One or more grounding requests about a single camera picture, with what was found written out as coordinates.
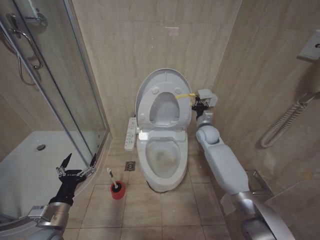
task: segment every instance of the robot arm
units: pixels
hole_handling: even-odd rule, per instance
[[[33,206],[28,217],[37,222],[40,231],[30,235],[28,240],[63,240],[62,234],[68,222],[69,210],[73,205],[73,197],[77,185],[87,179],[96,171],[96,155],[94,155],[90,166],[84,170],[66,170],[70,161],[71,153],[63,160],[60,167],[56,168],[61,186],[48,205]]]
[[[204,149],[205,158],[219,186],[231,195],[235,207],[250,218],[242,222],[245,239],[294,240],[282,218],[250,192],[245,170],[231,148],[223,142],[219,131],[211,125],[213,113],[204,110],[204,105],[206,102],[199,96],[192,106],[197,111],[196,139]]]

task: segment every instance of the toilet brush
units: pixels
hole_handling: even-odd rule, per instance
[[[125,193],[126,193],[126,188],[125,184],[122,181],[116,181],[114,178],[114,175],[112,174],[111,169],[108,167],[107,172],[110,175],[110,178],[112,180],[112,185],[110,187],[111,195],[113,199],[119,200],[121,199]]]

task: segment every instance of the red toilet brush holder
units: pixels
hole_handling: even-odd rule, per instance
[[[110,187],[110,192],[111,192],[113,199],[119,200],[119,199],[122,199],[123,196],[125,195],[126,187],[122,181],[115,181],[115,182],[116,182],[117,188],[116,188],[115,184],[112,183],[112,185]]]

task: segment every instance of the toilet brush handle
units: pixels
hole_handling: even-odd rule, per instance
[[[113,184],[114,184],[114,187],[117,189],[117,188],[118,188],[118,185],[117,185],[117,183],[116,183],[116,180],[114,179],[114,175],[112,174],[111,169],[108,167],[106,170],[108,171],[108,173],[109,173],[109,175],[110,175],[110,178],[111,178],[111,180],[112,180],[112,182],[113,182]]]

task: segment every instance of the white shower base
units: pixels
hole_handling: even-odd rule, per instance
[[[45,144],[42,151],[38,145]],[[0,163],[0,213],[25,216],[45,205],[61,185],[56,167],[72,153],[67,169],[87,166],[64,131],[34,131]]]

